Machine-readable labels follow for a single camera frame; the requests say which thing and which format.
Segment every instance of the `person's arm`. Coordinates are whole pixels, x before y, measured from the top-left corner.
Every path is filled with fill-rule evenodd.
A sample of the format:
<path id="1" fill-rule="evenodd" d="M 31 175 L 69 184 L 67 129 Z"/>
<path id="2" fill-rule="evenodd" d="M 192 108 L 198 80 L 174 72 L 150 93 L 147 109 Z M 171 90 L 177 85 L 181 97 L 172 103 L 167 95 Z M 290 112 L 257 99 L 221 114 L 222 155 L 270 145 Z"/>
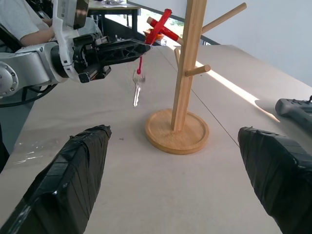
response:
<path id="1" fill-rule="evenodd" d="M 52 19 L 42 19 L 43 22 L 45 22 L 49 27 L 52 26 Z"/>
<path id="2" fill-rule="evenodd" d="M 23 46 L 38 45 L 46 43 L 54 37 L 53 28 L 39 30 L 38 32 L 28 34 L 20 39 Z"/>

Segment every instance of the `white sleeve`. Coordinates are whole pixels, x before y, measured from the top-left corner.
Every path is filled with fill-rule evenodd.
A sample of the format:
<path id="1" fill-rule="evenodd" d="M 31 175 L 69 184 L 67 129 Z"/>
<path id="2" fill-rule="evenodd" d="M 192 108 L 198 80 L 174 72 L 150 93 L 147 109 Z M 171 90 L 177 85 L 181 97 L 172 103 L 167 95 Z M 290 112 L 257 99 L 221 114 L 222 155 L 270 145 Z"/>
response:
<path id="1" fill-rule="evenodd" d="M 6 0 L 2 6 L 0 23 L 18 40 L 39 31 L 20 0 Z"/>

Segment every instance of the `white wall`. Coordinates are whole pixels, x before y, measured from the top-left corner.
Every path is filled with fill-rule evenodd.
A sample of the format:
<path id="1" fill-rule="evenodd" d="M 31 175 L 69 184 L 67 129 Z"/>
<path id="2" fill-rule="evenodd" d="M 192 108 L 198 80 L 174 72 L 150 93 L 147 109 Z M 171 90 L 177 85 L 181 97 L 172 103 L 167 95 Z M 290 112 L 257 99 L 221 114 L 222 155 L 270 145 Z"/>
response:
<path id="1" fill-rule="evenodd" d="M 187 0 L 131 0 L 184 17 Z M 205 23 L 244 0 L 208 0 Z M 207 32 L 206 37 L 232 44 L 312 86 L 312 0 L 245 0 L 248 8 Z"/>

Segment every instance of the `black tape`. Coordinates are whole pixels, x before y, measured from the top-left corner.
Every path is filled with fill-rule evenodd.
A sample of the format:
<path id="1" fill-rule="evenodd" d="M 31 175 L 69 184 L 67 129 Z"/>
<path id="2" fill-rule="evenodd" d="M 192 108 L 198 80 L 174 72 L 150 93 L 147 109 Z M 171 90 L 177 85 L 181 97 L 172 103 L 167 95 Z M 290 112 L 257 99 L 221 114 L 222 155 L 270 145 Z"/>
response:
<path id="1" fill-rule="evenodd" d="M 81 234 L 103 176 L 110 127 L 71 136 L 38 174 L 0 234 Z"/>
<path id="2" fill-rule="evenodd" d="M 294 140 L 241 128 L 239 147 L 254 192 L 284 234 L 312 233 L 312 156 Z"/>

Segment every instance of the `black remote controller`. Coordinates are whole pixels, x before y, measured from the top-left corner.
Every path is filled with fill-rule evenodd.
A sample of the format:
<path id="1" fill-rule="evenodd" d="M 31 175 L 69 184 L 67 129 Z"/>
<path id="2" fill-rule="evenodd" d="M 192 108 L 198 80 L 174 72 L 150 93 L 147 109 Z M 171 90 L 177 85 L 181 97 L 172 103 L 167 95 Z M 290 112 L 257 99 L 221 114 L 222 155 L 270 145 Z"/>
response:
<path id="1" fill-rule="evenodd" d="M 302 128 L 312 133 L 312 96 L 309 101 L 280 99 L 275 105 L 276 112 L 296 121 Z"/>

